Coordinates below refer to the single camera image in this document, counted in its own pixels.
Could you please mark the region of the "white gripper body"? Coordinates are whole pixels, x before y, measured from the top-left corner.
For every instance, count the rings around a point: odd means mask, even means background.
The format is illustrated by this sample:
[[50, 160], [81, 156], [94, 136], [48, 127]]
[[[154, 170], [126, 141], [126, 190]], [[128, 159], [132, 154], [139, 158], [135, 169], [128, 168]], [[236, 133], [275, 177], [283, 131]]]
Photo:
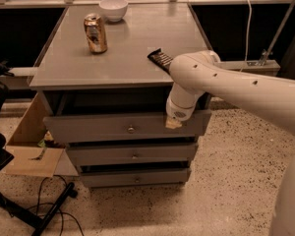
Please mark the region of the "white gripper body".
[[194, 106], [191, 107], [181, 107], [176, 105], [170, 98], [166, 101], [166, 113], [169, 117], [178, 121], [187, 121], [191, 118], [195, 110]]

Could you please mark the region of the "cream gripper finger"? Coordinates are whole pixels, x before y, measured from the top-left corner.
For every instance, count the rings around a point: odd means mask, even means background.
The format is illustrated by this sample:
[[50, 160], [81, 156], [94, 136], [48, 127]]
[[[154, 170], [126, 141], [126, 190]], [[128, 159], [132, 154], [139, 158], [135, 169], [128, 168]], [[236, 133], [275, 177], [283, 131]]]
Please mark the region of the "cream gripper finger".
[[168, 129], [177, 129], [182, 127], [182, 123], [170, 116], [166, 117], [165, 127]]

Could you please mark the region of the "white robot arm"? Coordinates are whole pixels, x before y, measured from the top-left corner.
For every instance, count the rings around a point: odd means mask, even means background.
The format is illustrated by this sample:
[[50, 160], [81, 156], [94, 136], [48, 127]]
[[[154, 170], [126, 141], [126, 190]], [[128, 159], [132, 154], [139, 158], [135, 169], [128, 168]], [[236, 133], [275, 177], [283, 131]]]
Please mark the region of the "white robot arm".
[[[295, 81], [222, 69], [212, 51], [179, 55], [165, 70], [174, 81], [166, 102], [174, 127], [191, 117], [208, 92], [295, 136]], [[282, 178], [269, 236], [295, 236], [295, 155]]]

